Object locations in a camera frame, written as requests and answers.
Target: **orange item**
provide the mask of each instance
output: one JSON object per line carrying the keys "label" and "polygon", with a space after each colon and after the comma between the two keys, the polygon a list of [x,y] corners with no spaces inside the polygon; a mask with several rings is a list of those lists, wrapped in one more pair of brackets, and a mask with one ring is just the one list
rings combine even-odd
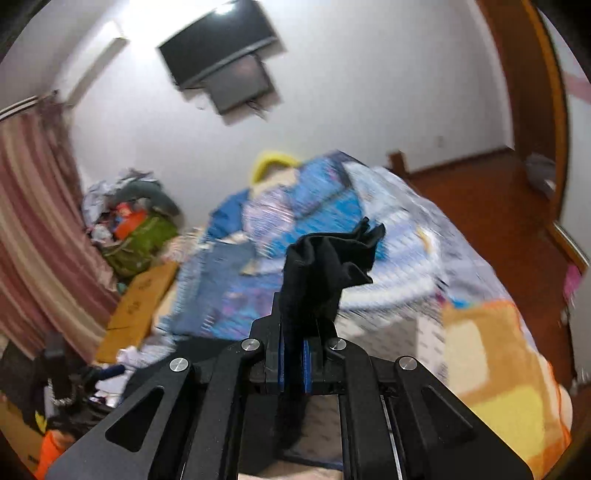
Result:
{"label": "orange item", "polygon": [[127,203],[127,202],[120,203],[119,205],[117,205],[117,207],[115,208],[115,210],[117,211],[117,214],[121,218],[127,218],[127,217],[129,217],[134,212],[129,207],[129,203]]}
{"label": "orange item", "polygon": [[56,444],[52,431],[47,432],[41,444],[41,455],[39,456],[39,466],[35,471],[35,478],[43,480],[51,464],[64,452],[65,450]]}
{"label": "orange item", "polygon": [[124,220],[121,221],[119,226],[115,229],[114,234],[118,240],[124,240],[127,236],[133,232],[140,224],[146,220],[148,214],[145,210],[139,210],[138,212],[133,212],[129,216],[127,216]]}

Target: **wooden baseboard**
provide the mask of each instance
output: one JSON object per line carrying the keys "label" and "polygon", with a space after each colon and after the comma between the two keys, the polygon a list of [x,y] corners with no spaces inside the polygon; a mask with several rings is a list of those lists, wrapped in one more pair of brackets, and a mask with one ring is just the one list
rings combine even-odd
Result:
{"label": "wooden baseboard", "polygon": [[431,173],[434,173],[437,171],[451,170],[451,169],[454,169],[464,163],[478,161],[478,160],[485,160],[487,158],[494,157],[496,155],[502,155],[502,154],[514,153],[514,152],[515,152],[515,150],[513,150],[512,148],[501,147],[501,148],[496,148],[494,150],[490,150],[488,152],[479,153],[476,155],[469,155],[467,157],[455,158],[454,160],[450,160],[445,163],[434,165],[432,167],[426,167],[426,168],[422,168],[420,170],[415,170],[415,171],[408,174],[408,178],[416,179],[416,178],[422,177],[423,175],[428,175],[428,174],[431,174]]}
{"label": "wooden baseboard", "polygon": [[589,259],[577,244],[574,243],[574,241],[556,222],[550,222],[547,225],[547,230],[552,237],[552,240],[554,240],[566,257],[577,266],[581,273],[585,273],[589,266]]}

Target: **bed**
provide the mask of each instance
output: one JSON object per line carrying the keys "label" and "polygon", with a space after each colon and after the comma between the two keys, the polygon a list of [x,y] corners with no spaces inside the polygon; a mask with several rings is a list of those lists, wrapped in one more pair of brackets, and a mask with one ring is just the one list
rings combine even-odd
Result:
{"label": "bed", "polygon": [[[276,172],[212,212],[207,231],[191,233],[154,331],[247,337],[252,321],[271,311],[289,244],[306,233],[351,231],[364,216],[383,223],[386,236],[369,273],[374,282],[343,291],[339,335],[373,356],[419,359],[542,478],[570,442],[570,399],[510,295],[436,205],[343,152]],[[284,458],[332,476],[325,469],[342,466],[340,448],[336,398],[313,397]]]}

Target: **green bag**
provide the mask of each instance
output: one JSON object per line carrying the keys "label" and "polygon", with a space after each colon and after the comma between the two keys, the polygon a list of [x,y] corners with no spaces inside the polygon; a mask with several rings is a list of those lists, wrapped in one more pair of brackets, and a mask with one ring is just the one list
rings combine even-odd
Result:
{"label": "green bag", "polygon": [[120,245],[106,247],[102,255],[119,278],[130,278],[150,268],[163,245],[178,235],[172,222],[151,214]]}

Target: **cardboard box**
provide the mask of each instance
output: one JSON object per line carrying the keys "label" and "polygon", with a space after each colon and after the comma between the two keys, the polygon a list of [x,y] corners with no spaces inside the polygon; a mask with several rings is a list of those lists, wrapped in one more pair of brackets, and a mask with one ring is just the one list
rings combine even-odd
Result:
{"label": "cardboard box", "polygon": [[43,437],[23,422],[19,409],[8,400],[0,401],[0,429],[21,462],[34,473]]}
{"label": "cardboard box", "polygon": [[95,361],[116,363],[117,351],[139,346],[150,331],[152,315],[172,284],[178,263],[167,262],[137,275],[121,298],[107,333],[96,351]]}

